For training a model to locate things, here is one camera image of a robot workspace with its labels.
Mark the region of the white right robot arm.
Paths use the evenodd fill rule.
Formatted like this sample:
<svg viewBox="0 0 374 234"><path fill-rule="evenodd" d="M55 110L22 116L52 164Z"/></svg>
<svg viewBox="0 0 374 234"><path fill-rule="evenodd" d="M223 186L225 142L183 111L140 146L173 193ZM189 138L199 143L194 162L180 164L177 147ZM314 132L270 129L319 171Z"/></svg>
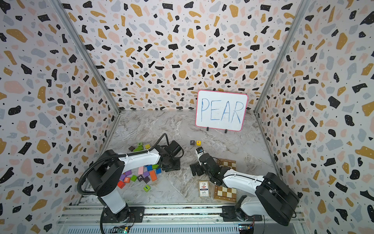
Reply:
<svg viewBox="0 0 374 234"><path fill-rule="evenodd" d="M268 172L266 175L249 175L237 172L228 166L219 165L202 147L196 149L196 155L198 162L191 165L194 176L206 174L216 186L253 195L242 196L234 210L223 212L222 217L247 221L254 215L268 215L276 223L288 226L296 216L300 199L276 174Z"/></svg>

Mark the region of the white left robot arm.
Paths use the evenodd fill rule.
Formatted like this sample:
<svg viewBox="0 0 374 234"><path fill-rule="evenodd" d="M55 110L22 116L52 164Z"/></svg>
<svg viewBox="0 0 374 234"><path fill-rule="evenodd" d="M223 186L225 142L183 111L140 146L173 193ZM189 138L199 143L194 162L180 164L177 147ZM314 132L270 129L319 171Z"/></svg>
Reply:
<svg viewBox="0 0 374 234"><path fill-rule="evenodd" d="M118 154L105 151L80 177L77 191L81 195L95 195L104 206L103 213L116 222L123 222L131 215L131 210L119 193L118 182L123 173L133 169L158 165L163 171L180 170L183 148L176 142L169 142L166 133L155 145L143 151Z"/></svg>

